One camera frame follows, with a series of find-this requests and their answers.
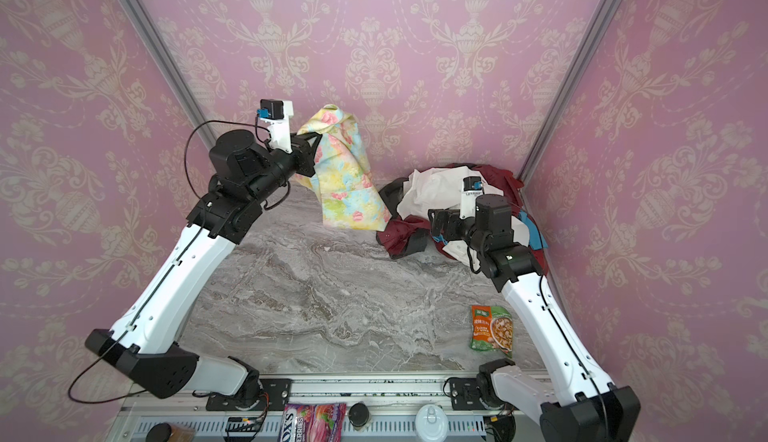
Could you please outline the brown jar black lid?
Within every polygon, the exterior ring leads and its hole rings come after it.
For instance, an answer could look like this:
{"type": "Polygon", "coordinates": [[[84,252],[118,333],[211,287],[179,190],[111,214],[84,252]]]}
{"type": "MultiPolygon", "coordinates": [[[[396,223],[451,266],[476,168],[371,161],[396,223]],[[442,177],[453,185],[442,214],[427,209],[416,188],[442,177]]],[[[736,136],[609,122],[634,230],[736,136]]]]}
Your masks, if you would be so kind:
{"type": "Polygon", "coordinates": [[[171,423],[154,425],[146,434],[146,442],[191,442],[195,439],[196,430],[190,427],[171,423]]]}

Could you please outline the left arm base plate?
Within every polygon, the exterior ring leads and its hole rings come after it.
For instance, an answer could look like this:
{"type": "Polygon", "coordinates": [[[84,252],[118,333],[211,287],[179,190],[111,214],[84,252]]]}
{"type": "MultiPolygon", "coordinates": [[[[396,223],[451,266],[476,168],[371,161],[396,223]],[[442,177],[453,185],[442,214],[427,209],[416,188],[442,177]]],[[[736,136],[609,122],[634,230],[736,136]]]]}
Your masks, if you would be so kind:
{"type": "Polygon", "coordinates": [[[209,412],[282,412],[289,402],[292,382],[290,378],[274,377],[247,382],[236,395],[210,395],[205,408],[209,412]]]}

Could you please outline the aluminium front rail frame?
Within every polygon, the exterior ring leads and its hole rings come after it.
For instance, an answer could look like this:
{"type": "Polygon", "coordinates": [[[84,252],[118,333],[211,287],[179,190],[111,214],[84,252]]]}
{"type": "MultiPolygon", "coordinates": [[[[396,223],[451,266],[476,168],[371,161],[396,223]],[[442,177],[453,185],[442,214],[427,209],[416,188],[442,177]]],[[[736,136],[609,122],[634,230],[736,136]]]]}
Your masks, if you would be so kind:
{"type": "MultiPolygon", "coordinates": [[[[549,374],[518,368],[545,386],[551,384],[549,374]]],[[[439,405],[448,417],[445,441],[547,441],[537,423],[510,404],[490,410],[452,409],[443,390],[446,380],[474,378],[479,371],[283,374],[261,378],[292,379],[287,404],[344,403],[347,412],[341,441],[419,441],[415,417],[427,404],[439,405]],[[355,430],[347,418],[349,408],[358,402],[365,403],[371,414],[363,430],[355,430]]],[[[109,439],[145,441],[154,425],[167,422],[195,429],[193,441],[278,441],[283,411],[209,412],[205,406],[210,395],[181,391],[166,399],[149,394],[128,398],[109,439]]]]}

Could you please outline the green orange snack packet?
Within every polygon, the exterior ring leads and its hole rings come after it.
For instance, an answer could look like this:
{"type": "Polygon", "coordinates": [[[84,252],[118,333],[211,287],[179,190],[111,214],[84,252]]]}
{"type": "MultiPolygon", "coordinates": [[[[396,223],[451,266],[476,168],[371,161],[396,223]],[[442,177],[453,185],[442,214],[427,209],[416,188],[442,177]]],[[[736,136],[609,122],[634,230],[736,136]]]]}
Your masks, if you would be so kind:
{"type": "Polygon", "coordinates": [[[509,354],[514,345],[514,321],[501,306],[471,307],[472,335],[469,346],[478,352],[498,350],[509,354]]]}

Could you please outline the pink candy bag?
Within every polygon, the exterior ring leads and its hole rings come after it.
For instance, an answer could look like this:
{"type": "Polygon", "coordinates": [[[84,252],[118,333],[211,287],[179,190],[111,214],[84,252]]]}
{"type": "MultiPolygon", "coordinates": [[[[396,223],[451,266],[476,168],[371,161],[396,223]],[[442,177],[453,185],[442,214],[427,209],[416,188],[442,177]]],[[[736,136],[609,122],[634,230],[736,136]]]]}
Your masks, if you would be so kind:
{"type": "Polygon", "coordinates": [[[340,442],[347,412],[344,403],[287,404],[278,432],[280,442],[340,442]]]}

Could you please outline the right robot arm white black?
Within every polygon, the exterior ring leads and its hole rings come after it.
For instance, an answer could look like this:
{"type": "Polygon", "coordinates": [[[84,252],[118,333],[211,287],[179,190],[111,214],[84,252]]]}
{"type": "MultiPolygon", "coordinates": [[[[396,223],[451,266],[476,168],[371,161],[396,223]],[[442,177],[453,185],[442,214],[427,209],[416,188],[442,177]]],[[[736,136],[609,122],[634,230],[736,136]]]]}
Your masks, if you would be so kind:
{"type": "Polygon", "coordinates": [[[484,402],[510,404],[537,423],[547,441],[627,441],[641,411],[629,386],[618,387],[591,356],[548,285],[534,252],[514,239],[512,208],[501,195],[480,195],[471,215],[428,212],[431,233],[465,242],[478,268],[514,309],[538,350],[551,384],[510,362],[483,366],[484,402]]]}

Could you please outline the small black round cap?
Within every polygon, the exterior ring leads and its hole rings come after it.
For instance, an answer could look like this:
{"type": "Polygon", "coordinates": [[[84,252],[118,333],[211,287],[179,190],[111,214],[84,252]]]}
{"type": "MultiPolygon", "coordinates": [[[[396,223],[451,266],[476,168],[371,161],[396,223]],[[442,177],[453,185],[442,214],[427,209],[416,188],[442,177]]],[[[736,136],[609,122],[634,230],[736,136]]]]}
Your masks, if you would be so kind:
{"type": "Polygon", "coordinates": [[[370,410],[363,402],[355,403],[349,408],[347,418],[355,430],[363,430],[371,420],[370,410]]]}

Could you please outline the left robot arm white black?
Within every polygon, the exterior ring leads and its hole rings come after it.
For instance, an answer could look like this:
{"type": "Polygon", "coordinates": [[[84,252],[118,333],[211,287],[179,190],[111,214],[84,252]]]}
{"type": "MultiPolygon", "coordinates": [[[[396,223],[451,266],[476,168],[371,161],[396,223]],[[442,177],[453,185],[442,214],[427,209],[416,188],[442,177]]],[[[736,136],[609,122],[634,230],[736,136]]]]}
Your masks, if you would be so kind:
{"type": "Polygon", "coordinates": [[[250,130],[219,136],[209,151],[215,173],[187,216],[172,252],[144,292],[108,329],[93,330],[86,348],[159,399],[203,392],[247,410],[261,400],[258,371],[233,357],[198,355],[178,333],[220,263],[269,209],[268,198],[292,176],[311,177],[322,137],[291,134],[286,148],[267,148],[250,130]]]}

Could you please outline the maroon cloth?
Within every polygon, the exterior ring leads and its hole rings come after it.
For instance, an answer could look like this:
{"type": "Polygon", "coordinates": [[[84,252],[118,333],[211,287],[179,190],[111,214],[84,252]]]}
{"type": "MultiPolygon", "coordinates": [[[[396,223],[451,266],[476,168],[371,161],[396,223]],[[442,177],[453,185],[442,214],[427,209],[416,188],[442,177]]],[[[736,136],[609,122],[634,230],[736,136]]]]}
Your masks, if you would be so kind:
{"type": "MultiPolygon", "coordinates": [[[[480,164],[452,164],[448,167],[457,165],[480,165],[480,164]]],[[[428,234],[430,225],[428,219],[421,219],[415,216],[409,216],[406,219],[391,218],[384,230],[376,234],[377,242],[382,245],[392,259],[399,259],[408,255],[423,252],[431,240],[428,234]]],[[[536,259],[545,271],[549,270],[548,263],[543,250],[534,251],[536,259]]]]}

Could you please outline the blue cloth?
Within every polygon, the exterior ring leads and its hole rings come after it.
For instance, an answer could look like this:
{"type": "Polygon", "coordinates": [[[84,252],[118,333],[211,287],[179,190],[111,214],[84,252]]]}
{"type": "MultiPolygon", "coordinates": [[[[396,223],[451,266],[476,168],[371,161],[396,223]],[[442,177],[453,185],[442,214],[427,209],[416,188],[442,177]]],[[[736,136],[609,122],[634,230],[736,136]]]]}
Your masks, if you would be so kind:
{"type": "Polygon", "coordinates": [[[518,218],[528,228],[529,247],[534,251],[543,250],[547,248],[548,245],[542,236],[541,230],[539,229],[536,220],[524,210],[519,211],[518,218]]]}

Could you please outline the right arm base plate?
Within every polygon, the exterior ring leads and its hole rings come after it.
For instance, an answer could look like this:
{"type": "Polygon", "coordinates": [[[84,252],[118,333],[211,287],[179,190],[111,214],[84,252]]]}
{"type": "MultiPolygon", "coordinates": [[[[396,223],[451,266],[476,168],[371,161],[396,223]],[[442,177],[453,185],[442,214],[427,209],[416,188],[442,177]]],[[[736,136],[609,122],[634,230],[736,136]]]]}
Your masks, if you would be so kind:
{"type": "Polygon", "coordinates": [[[499,403],[490,393],[486,378],[482,375],[474,378],[449,377],[443,390],[455,411],[490,410],[499,407],[499,403]]]}

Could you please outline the floral pastel cloth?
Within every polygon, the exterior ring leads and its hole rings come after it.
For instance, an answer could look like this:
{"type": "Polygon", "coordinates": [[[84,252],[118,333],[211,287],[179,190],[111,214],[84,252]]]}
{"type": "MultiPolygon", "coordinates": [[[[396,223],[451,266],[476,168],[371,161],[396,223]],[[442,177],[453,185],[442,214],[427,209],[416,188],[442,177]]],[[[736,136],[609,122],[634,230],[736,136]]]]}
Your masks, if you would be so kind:
{"type": "Polygon", "coordinates": [[[356,117],[328,104],[300,127],[321,136],[314,156],[315,174],[292,181],[312,190],[323,224],[337,229],[382,231],[390,211],[373,183],[371,166],[356,117]]]}

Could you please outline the black cloth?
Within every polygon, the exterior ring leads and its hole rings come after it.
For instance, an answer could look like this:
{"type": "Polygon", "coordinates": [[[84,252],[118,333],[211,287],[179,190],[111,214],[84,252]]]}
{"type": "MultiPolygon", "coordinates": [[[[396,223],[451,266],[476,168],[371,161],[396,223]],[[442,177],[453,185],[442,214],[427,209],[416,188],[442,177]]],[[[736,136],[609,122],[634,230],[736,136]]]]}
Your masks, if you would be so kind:
{"type": "Polygon", "coordinates": [[[399,218],[398,205],[402,202],[405,193],[409,190],[408,177],[399,177],[386,184],[379,190],[379,196],[393,218],[399,218]]]}

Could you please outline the white shirt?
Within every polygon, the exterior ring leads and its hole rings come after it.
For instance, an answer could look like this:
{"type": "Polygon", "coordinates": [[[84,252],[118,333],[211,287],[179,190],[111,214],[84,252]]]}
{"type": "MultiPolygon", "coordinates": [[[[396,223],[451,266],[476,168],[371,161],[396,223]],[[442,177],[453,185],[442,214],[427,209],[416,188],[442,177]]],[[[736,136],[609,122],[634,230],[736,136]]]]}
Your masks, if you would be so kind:
{"type": "Polygon", "coordinates": [[[457,165],[425,171],[414,170],[401,184],[402,194],[396,194],[388,208],[401,219],[409,216],[427,219],[429,209],[459,209],[463,181],[472,176],[481,178],[485,194],[503,195],[513,205],[511,227],[514,230],[514,241],[528,244],[529,223],[527,218],[520,220],[519,217],[519,207],[522,206],[519,190],[523,184],[511,171],[492,165],[457,165]]]}

